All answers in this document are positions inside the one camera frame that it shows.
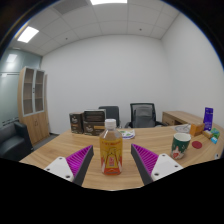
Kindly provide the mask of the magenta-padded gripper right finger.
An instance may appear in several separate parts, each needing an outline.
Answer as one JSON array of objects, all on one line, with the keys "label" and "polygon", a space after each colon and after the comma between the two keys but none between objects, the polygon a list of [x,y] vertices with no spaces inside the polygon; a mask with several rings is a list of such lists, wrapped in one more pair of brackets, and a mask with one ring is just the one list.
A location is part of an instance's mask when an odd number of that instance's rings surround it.
[{"label": "magenta-padded gripper right finger", "polygon": [[145,185],[182,169],[182,166],[167,154],[157,155],[136,144],[131,145],[131,154]]}]

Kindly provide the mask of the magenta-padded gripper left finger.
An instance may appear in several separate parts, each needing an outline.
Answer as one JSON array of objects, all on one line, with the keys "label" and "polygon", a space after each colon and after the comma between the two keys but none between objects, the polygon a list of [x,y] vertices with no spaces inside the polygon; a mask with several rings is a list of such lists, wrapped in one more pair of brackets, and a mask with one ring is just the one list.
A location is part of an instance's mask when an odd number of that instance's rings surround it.
[{"label": "magenta-padded gripper left finger", "polygon": [[81,186],[93,155],[93,146],[89,145],[68,157],[57,157],[45,171]]}]

